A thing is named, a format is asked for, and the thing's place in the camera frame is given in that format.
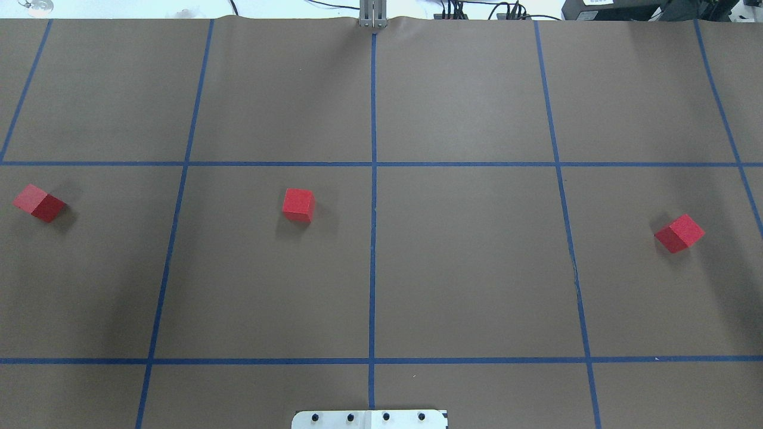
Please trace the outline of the red block placed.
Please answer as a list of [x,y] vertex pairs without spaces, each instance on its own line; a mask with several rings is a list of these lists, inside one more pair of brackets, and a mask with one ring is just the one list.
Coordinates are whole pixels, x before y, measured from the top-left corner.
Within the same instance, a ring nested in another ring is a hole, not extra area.
[[281,212],[291,222],[311,223],[315,207],[316,199],[311,190],[287,188]]
[[676,254],[697,244],[705,234],[703,228],[685,213],[660,228],[653,236],[668,253]]
[[64,201],[31,183],[21,190],[12,204],[46,223],[53,222],[66,206]]

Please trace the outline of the aluminium frame post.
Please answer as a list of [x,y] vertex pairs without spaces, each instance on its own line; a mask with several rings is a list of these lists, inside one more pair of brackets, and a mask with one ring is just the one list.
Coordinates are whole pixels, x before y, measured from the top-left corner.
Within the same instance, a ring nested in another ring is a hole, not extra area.
[[362,28],[381,29],[387,27],[387,0],[360,0],[359,26]]

